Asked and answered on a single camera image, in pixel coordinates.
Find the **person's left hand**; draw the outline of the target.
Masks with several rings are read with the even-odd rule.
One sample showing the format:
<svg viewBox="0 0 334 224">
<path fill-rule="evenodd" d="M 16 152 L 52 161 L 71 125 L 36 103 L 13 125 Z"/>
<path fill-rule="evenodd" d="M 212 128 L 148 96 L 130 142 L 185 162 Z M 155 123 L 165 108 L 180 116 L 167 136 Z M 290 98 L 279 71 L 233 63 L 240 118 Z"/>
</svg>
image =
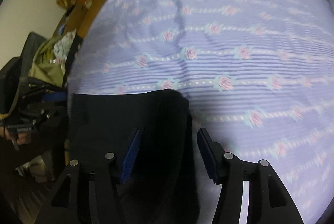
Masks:
<svg viewBox="0 0 334 224">
<path fill-rule="evenodd" d="M 31 132 L 21 132 L 18 134 L 10 134 L 10 132 L 1 126 L 0 129 L 1 137 L 5 138 L 6 140 L 13 141 L 17 145 L 29 144 L 32 140 L 32 133 Z"/>
</svg>

